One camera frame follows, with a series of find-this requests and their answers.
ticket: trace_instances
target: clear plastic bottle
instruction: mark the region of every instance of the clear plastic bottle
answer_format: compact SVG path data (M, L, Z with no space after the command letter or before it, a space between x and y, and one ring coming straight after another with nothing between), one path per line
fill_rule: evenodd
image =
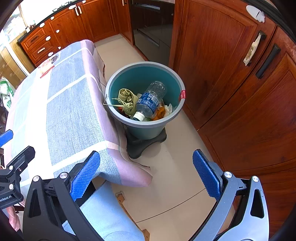
M149 85L136 104L137 112L133 120L143 121L145 117L151 118L165 94L166 88L163 83L155 81Z

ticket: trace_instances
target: silver bolt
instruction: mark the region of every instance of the silver bolt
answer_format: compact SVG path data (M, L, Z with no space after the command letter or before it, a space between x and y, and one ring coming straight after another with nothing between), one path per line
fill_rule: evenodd
M39 181L39 176L34 176L34 177L33 177L33 181L34 181L34 182Z
M231 172L224 172L224 176L227 177L227 178L231 178L232 173Z
M259 182L259 178L258 178L257 176L252 176L252 179L253 179L253 181L256 182L256 183Z
M68 176L68 174L67 174L66 172L62 172L62 173L59 175L59 177L60 177L61 179L65 179L67 176Z

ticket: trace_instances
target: trash can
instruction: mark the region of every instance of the trash can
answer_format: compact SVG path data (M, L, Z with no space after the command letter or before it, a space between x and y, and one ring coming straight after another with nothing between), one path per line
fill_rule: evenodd
M122 88L135 95L142 94L154 81L162 82L167 93L163 98L166 105L172 104L175 110L165 118L155 121L136 121L121 115L112 104L118 104L118 92ZM185 86L181 78L170 68L155 62L138 62L124 66L109 79L106 86L106 102L112 115L124 123L130 133L138 139L147 140L158 136L164 126L181 111L185 101Z

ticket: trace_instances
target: white bottle cap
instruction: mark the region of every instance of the white bottle cap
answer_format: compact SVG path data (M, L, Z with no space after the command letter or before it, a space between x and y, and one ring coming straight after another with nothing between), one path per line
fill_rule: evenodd
M133 120L135 121L143 121L145 118L145 115L143 115L141 112L137 111L134 116L133 116Z

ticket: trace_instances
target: floor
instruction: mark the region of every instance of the floor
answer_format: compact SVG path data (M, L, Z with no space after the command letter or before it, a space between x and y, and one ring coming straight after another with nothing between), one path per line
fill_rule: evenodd
M105 63L107 81L123 66L143 61L121 35L96 42L95 46ZM151 167L152 183L144 188L114 184L113 191L123 192L125 208L141 229L150 232L151 241L185 241L195 233L215 203L195 171L192 153L199 148L209 160L212 158L183 111L166 125L166 132L165 142L149 146L135 160ZM231 209L225 226L233 214Z

